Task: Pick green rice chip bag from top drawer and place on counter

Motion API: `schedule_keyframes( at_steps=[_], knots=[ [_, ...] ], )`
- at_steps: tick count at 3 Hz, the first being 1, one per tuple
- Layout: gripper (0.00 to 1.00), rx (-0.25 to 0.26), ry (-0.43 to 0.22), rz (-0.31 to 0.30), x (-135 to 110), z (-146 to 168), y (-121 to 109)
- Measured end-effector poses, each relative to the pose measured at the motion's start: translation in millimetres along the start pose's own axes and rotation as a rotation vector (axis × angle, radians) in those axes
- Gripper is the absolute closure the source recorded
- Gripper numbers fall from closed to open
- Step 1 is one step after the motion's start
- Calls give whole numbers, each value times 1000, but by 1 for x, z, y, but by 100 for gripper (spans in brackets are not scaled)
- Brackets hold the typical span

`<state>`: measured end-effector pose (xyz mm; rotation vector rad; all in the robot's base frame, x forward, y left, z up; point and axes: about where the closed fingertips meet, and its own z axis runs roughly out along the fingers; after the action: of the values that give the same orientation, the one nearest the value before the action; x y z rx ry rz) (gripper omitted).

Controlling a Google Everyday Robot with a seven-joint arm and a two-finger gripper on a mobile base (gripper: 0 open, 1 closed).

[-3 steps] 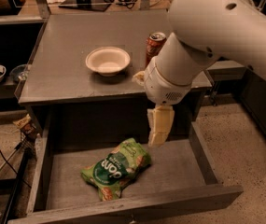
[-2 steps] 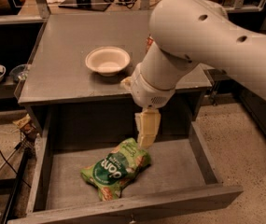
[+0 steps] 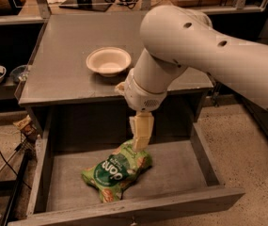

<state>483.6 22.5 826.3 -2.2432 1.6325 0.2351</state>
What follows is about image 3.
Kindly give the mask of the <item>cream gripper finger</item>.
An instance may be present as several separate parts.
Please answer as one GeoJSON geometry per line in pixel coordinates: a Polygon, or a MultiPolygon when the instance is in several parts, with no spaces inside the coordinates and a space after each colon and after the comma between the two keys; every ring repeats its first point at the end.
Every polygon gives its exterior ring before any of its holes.
{"type": "Polygon", "coordinates": [[[154,118],[150,112],[137,112],[135,116],[130,118],[130,126],[133,138],[133,149],[136,152],[145,150],[152,135],[154,118]]]}

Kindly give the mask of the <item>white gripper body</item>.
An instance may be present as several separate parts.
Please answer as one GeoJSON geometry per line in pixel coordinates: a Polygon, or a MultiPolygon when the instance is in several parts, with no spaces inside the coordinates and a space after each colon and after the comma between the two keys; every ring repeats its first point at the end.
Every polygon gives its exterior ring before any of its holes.
{"type": "Polygon", "coordinates": [[[166,97],[165,91],[153,93],[139,86],[134,79],[133,69],[130,69],[123,82],[115,86],[114,91],[124,97],[129,108],[138,112],[156,110],[166,97]]]}

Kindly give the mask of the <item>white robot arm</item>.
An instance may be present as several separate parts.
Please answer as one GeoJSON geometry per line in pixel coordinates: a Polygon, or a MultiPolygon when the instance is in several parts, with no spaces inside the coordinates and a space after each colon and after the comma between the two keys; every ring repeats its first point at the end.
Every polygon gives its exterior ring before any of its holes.
{"type": "Polygon", "coordinates": [[[123,96],[136,112],[130,118],[133,149],[145,150],[159,107],[170,84],[189,67],[268,110],[268,45],[241,40],[213,29],[197,10],[159,6],[140,25],[144,49],[123,83],[123,96]]]}

